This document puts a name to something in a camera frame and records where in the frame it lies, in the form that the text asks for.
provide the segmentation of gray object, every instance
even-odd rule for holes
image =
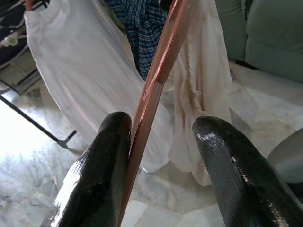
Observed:
[[[215,0],[228,56],[303,82],[302,0]]]
[[[289,183],[303,183],[303,129],[282,141],[267,160]]]

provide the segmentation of blue plaid shirt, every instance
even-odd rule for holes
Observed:
[[[159,0],[105,0],[123,23],[136,68],[146,80],[166,21]]]

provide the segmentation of clothes drying rack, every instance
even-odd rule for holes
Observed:
[[[32,0],[25,1],[26,10],[32,11]],[[192,20],[196,3],[197,0],[174,0],[170,7],[132,126],[131,148],[118,226],[121,226],[126,211],[164,84],[188,32],[188,24]]]

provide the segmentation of white cloth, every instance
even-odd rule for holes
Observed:
[[[144,83],[126,36],[98,0],[52,0],[42,12],[26,12],[28,45],[52,97],[91,143],[103,119],[124,111],[132,119]],[[168,162],[173,133],[160,104],[142,160],[154,172]]]
[[[175,137],[169,159],[181,171],[192,172],[202,186],[210,185],[191,127],[202,115],[231,121],[227,93],[232,79],[214,0],[198,1],[169,79],[175,89]]]
[[[98,0],[52,0],[46,10],[25,18],[29,47],[51,95],[88,143],[107,114],[125,111],[134,117],[143,81],[126,37]],[[168,80],[174,85],[175,136],[160,103],[141,163],[145,170],[154,172],[170,159],[201,185],[210,184],[191,126],[204,114],[230,120],[230,81],[214,0],[199,0]]]

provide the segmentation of sofa cushion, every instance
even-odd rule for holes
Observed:
[[[258,42],[303,54],[303,0],[254,0],[247,34]]]
[[[241,0],[215,0],[222,25],[227,54],[230,58],[244,60],[246,46],[246,22]]]

